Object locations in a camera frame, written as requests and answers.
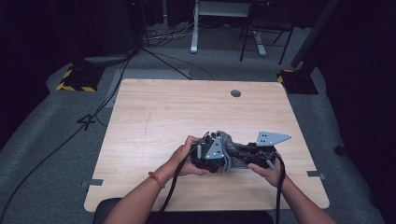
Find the table top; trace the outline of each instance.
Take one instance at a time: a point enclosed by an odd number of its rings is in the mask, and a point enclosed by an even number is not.
[[[241,92],[240,97],[231,91]],[[124,79],[120,85],[92,179],[85,209],[102,200],[123,197],[165,163],[188,135],[224,131],[235,143],[255,142],[259,131],[290,134],[276,145],[288,176],[319,207],[329,206],[304,137],[279,83]],[[171,181],[153,206],[158,211]],[[276,189],[249,169],[233,169],[177,179],[167,211],[269,210],[276,208]],[[281,208],[288,208],[281,200]]]

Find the hand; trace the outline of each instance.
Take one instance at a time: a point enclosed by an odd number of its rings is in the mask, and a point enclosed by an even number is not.
[[[189,154],[190,148],[193,143],[198,142],[200,139],[193,137],[193,136],[188,136],[186,139],[186,142],[184,145],[181,145],[172,155],[172,157],[169,159],[167,163],[172,164],[171,167],[174,167],[174,171],[176,170],[176,167],[178,164]],[[192,164],[191,160],[188,159],[186,160],[186,163],[184,163],[183,168],[180,171],[179,176],[183,175],[208,175],[210,174],[209,171],[203,170],[203,169],[198,169],[194,164]]]
[[[270,168],[264,169],[259,165],[253,163],[250,163],[247,167],[251,169],[254,173],[264,177],[270,183],[270,185],[277,188],[277,183],[280,176],[280,161],[278,158],[276,158],[274,170]]]

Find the person's right hand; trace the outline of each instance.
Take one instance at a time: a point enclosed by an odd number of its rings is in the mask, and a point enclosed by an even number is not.
[[[277,183],[280,176],[280,161],[278,158],[276,158],[275,169],[264,169],[254,163],[250,163],[247,167],[254,173],[264,177],[270,183],[270,185],[277,188]]]

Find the person's left hand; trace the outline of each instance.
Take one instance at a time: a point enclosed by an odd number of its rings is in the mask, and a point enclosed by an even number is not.
[[[174,167],[176,170],[178,164],[189,154],[190,148],[193,143],[198,142],[200,139],[188,136],[184,145],[181,145],[172,155],[167,163],[171,164],[171,167]],[[192,164],[191,160],[186,160],[183,168],[180,171],[179,176],[183,175],[208,175],[210,172],[208,170],[203,170],[197,168],[194,164]]]

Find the forearm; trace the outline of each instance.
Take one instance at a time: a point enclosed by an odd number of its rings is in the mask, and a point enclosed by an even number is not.
[[[161,183],[166,184],[173,177],[174,171],[173,167],[166,163],[154,174],[159,177]],[[161,189],[157,181],[148,177],[122,198],[105,223],[146,223]]]
[[[328,214],[306,197],[288,176],[282,186],[282,195],[298,223],[336,223]]]

